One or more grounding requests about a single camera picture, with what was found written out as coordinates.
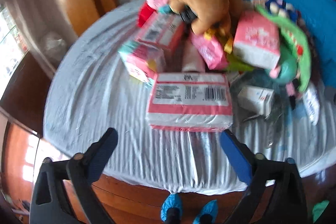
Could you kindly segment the striped white tablecloth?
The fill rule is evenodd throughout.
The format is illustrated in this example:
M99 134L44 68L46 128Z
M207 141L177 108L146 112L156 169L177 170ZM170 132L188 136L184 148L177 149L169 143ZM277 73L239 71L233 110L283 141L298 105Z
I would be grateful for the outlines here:
M96 21L67 52L46 100L43 136L67 156L85 151L110 127L118 145L105 174L133 184L208 196L242 191L218 133L152 129L146 121L150 87L128 74L119 46L135 36L142 1L126 3ZM293 158L302 177L335 164L335 105L319 92L319 120L313 125L302 102L289 106L286 92L261 71L244 75L231 88L233 98L244 84L276 92L273 119L246 121L233 105L232 132L251 151L270 160Z

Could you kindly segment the small white medicine box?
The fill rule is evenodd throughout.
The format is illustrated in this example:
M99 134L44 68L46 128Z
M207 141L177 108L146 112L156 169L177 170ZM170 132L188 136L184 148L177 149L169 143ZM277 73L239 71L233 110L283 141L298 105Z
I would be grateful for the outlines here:
M244 86L238 94L238 104L245 110L267 117L274 101L274 90L257 86Z

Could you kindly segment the blue plastic storage bin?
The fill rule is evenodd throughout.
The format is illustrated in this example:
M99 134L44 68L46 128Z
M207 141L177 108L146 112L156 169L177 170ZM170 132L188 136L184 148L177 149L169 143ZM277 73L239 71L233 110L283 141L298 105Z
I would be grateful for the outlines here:
M335 88L335 0L286 0L301 12L319 58L325 86Z

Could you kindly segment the pink barcode tissue pack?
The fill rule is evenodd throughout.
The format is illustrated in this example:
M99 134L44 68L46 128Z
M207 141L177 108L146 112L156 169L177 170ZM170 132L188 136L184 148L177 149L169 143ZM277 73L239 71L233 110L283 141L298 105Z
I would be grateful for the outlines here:
M141 27L135 40L161 48L171 57L182 39L185 24L176 14L153 13Z

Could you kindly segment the teal pink tissue box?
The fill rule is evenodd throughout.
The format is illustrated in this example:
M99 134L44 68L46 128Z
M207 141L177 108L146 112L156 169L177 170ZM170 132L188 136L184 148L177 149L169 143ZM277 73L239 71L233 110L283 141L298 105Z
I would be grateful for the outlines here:
M128 40L118 53L129 75L148 86L152 87L156 75L165 71L164 51L150 44Z

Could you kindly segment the large pink tissue pack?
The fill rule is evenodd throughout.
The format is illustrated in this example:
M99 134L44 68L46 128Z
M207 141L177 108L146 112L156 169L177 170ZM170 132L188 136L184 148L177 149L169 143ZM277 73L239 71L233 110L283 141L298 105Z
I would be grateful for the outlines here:
M218 132L232 126L230 87L218 73L160 73L146 110L152 128Z

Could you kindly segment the green felt hat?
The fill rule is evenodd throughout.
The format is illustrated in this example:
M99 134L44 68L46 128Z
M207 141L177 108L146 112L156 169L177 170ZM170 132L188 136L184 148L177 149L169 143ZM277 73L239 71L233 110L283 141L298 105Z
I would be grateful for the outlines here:
M305 33L289 18L270 14L262 5L256 5L255 9L278 26L287 47L297 60L299 70L298 91L303 93L306 91L311 77L311 53Z

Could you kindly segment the left blue shoe cover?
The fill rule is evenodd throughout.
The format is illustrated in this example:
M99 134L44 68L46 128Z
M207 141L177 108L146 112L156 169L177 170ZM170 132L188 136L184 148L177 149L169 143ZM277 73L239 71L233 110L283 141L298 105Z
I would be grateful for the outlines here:
M165 224L180 224L183 208L178 194L170 194L161 206L161 220Z

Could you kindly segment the blue shoe cover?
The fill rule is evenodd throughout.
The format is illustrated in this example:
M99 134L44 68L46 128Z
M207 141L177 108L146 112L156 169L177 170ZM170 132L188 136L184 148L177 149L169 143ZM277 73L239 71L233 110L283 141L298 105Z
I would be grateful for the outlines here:
M165 224L180 224L183 208L178 194L170 194L161 206L161 220Z
M217 200L208 202L195 217L193 224L214 224L218 215L218 209Z

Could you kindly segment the right blue shoe cover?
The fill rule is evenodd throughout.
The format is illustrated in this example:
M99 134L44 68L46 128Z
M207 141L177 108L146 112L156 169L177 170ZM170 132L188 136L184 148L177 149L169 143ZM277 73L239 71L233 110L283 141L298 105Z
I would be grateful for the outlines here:
M193 224L214 224L218 215L218 209L217 200L208 202L195 217Z

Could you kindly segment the brown teddy bear plush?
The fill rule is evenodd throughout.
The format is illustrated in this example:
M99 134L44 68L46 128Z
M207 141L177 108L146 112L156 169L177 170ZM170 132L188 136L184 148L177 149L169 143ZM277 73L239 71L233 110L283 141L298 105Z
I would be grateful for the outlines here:
M239 19L244 10L243 0L169 0L169 7L182 14L189 7L196 18L190 23L193 33L202 35L217 27L222 36L231 33L231 19Z

